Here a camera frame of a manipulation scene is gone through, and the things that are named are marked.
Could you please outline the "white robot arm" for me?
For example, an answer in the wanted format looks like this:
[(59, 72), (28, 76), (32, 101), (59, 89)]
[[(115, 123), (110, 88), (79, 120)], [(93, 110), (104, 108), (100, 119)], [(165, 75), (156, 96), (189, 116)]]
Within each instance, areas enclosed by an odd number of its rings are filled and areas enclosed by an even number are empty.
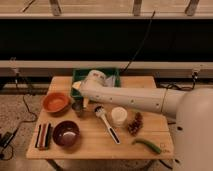
[(213, 88), (109, 87), (106, 75), (91, 70), (72, 83), (84, 98), (176, 118), (173, 171), (213, 171)]

